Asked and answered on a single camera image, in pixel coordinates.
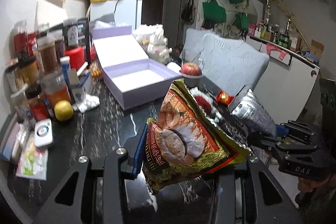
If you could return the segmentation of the person's right hand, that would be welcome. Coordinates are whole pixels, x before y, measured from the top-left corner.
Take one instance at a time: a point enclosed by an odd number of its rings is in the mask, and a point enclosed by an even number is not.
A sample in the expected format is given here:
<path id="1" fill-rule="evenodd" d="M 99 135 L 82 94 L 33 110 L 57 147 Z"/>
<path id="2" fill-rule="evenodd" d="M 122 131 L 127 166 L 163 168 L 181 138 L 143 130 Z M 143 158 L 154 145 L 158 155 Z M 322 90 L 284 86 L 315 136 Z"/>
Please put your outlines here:
<path id="1" fill-rule="evenodd" d="M 310 179 L 305 179 L 305 178 L 299 178 L 298 179 L 298 190 L 300 192 L 312 192 L 313 189 L 319 188 L 320 186 L 326 184 L 327 182 L 330 181 L 330 177 L 323 181 L 315 181 L 315 180 L 310 180 Z"/>

